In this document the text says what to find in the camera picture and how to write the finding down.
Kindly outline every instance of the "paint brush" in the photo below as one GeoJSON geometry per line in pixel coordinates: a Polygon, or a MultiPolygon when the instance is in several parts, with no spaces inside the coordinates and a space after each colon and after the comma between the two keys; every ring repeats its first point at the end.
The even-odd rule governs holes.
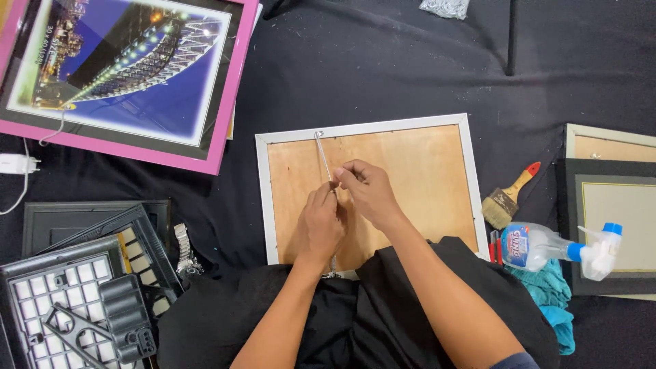
{"type": "Polygon", "coordinates": [[[501,190],[499,188],[483,200],[483,217],[495,229],[503,229],[511,222],[517,213],[517,195],[520,189],[530,181],[540,169],[540,162],[529,165],[512,186],[501,190]]]}

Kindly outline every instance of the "black fabric backdrop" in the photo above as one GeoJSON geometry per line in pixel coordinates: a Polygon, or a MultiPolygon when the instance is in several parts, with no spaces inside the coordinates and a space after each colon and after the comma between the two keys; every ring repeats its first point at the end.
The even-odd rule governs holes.
{"type": "MultiPolygon", "coordinates": [[[[296,0],[283,6],[284,14],[260,20],[237,96],[235,139],[219,176],[30,141],[43,163],[30,177],[26,200],[170,196],[175,221],[187,224],[194,246],[220,276],[266,264],[255,133],[467,112],[481,197],[540,160],[537,178],[520,193],[516,218],[554,229],[551,163],[562,156],[565,122],[656,135],[653,2],[522,1],[515,77],[502,72],[508,1],[472,0],[463,21],[418,6],[296,0]]],[[[0,152],[22,151],[20,139],[0,135],[0,152]]],[[[22,181],[0,175],[1,208],[15,201],[22,181]]],[[[0,217],[2,263],[20,257],[22,219],[22,206],[0,217]]],[[[577,350],[563,367],[656,362],[653,304],[575,302],[577,350]]]]}

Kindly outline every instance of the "white cable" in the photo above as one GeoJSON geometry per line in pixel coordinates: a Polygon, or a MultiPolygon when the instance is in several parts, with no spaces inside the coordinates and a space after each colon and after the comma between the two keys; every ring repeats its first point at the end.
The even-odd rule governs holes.
{"type": "Polygon", "coordinates": [[[25,194],[28,193],[28,176],[30,175],[30,151],[28,150],[28,141],[25,139],[25,137],[23,137],[23,144],[25,145],[25,157],[27,157],[27,160],[25,161],[25,183],[23,184],[23,193],[20,194],[16,203],[10,207],[9,210],[0,211],[0,215],[9,214],[13,209],[16,209],[16,206],[18,206],[18,204],[23,201],[23,197],[25,197],[25,194]]]}
{"type": "Polygon", "coordinates": [[[71,104],[66,104],[64,106],[64,109],[62,110],[62,119],[60,120],[61,124],[59,125],[59,129],[56,130],[55,132],[52,132],[50,135],[47,135],[46,137],[43,137],[42,139],[40,139],[39,140],[39,145],[41,145],[42,147],[46,147],[48,145],[48,143],[46,142],[44,144],[43,141],[45,141],[47,139],[51,139],[51,138],[57,136],[61,131],[64,130],[64,114],[66,113],[66,110],[71,110],[71,104]]]}

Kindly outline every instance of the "spray bottle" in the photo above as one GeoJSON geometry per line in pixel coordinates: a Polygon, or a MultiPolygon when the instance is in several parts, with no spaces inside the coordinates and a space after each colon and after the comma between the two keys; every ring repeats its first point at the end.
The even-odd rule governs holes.
{"type": "Polygon", "coordinates": [[[601,232],[579,228],[593,239],[590,245],[564,240],[542,225],[511,222],[501,234],[503,263],[513,268],[537,272],[549,259],[578,261],[585,278],[600,281],[615,266],[622,242],[622,226],[606,223],[601,232]]]}

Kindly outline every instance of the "size label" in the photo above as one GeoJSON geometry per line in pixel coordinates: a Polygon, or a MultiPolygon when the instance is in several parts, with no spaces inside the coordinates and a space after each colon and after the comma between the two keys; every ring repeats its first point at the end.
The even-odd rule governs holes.
{"type": "Polygon", "coordinates": [[[529,255],[529,229],[523,225],[509,225],[501,236],[501,255],[508,264],[525,267],[529,255]]]}

